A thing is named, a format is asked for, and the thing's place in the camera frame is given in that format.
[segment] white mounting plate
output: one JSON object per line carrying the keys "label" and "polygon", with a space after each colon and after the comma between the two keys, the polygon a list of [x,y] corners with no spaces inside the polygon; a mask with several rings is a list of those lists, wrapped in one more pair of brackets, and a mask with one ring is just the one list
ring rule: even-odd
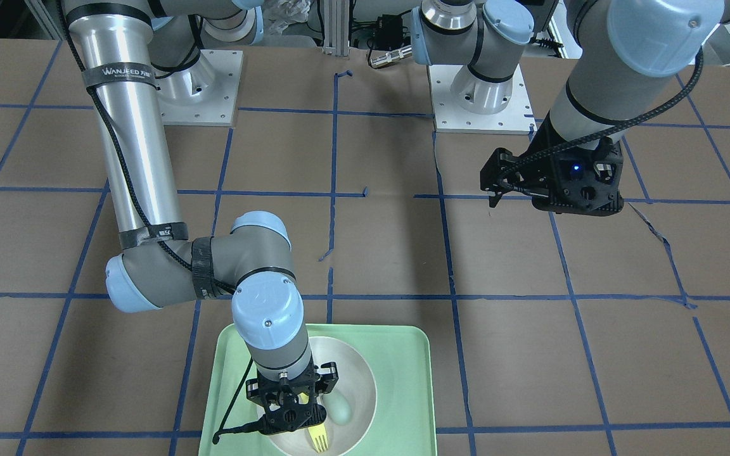
{"label": "white mounting plate", "polygon": [[478,115],[460,107],[449,90],[461,65],[431,65],[430,87],[432,108],[435,113],[435,130],[448,133],[495,133],[502,135],[528,135],[536,132],[534,112],[528,99],[528,91],[518,66],[513,76],[511,99],[506,109],[495,115]]}
{"label": "white mounting plate", "polygon": [[197,104],[170,104],[160,98],[160,115],[164,125],[232,127],[235,124],[244,53],[240,50],[203,50],[202,57],[209,61],[218,74],[218,86],[214,94]]}

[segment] yellow fork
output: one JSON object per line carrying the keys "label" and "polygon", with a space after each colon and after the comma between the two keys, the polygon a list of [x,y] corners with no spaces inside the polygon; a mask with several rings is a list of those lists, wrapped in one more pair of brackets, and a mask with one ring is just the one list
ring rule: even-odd
{"label": "yellow fork", "polygon": [[[309,402],[309,396],[306,393],[300,394],[300,401],[304,404]],[[317,453],[324,453],[328,451],[328,434],[325,432],[325,423],[321,422],[314,426],[307,428],[309,436],[312,438],[312,444],[314,445]]]}

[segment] green tray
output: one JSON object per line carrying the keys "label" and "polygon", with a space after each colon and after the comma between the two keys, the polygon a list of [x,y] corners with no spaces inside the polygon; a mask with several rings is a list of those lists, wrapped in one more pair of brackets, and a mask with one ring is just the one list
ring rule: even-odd
{"label": "green tray", "polygon": [[[373,425],[347,456],[437,456],[430,343],[421,329],[359,324],[307,324],[307,328],[310,337],[327,336],[353,346],[368,361],[376,378]],[[228,434],[221,436],[218,445],[211,442],[249,360],[234,324],[221,331],[199,456],[283,456],[269,438],[258,433]],[[255,408],[242,391],[226,427],[254,421],[258,418]]]}

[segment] plastic bag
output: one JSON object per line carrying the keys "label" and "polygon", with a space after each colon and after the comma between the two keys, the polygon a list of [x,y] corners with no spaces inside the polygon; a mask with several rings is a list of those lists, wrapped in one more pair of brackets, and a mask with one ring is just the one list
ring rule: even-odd
{"label": "plastic bag", "polygon": [[266,0],[264,21],[266,35],[282,35],[284,29],[293,23],[306,22],[312,0]]}

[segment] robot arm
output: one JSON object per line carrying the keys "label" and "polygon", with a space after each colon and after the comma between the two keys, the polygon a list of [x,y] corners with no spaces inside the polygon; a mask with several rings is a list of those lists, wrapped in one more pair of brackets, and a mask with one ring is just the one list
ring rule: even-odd
{"label": "robot arm", "polygon": [[422,65],[463,65],[452,81],[465,110],[504,110],[512,77],[533,35],[534,18],[515,0],[423,0],[412,11],[413,57]]}
{"label": "robot arm", "polygon": [[[539,210],[594,216],[621,211],[619,140],[627,128],[662,112],[644,115],[721,21],[730,21],[730,1],[568,2],[568,24],[584,53],[528,150],[513,156],[498,148],[484,165],[481,188],[494,193],[490,205],[521,191],[533,196]],[[698,57],[692,87],[701,69]],[[563,147],[571,141],[577,144]]]}
{"label": "robot arm", "polygon": [[[191,34],[183,15],[203,18],[205,39],[242,41],[255,35],[248,25],[251,15],[253,22],[260,17],[247,10],[261,3],[67,0],[63,18],[78,43],[80,55],[69,40],[101,115],[124,249],[106,267],[110,298],[124,312],[141,312],[234,293],[234,321],[258,372],[247,383],[247,398],[266,409],[265,421],[236,432],[271,434],[324,420],[316,396],[333,389],[336,366],[324,364],[328,372],[321,374],[314,364],[291,243],[280,219],[247,213],[228,236],[188,242],[157,100],[154,74],[160,77],[165,70],[154,69],[150,52],[157,67],[192,66],[200,52],[190,43],[201,37]],[[166,15],[181,17],[154,37],[151,17]],[[299,393],[306,393],[309,403],[300,404]],[[290,413],[300,418],[287,419]]]}

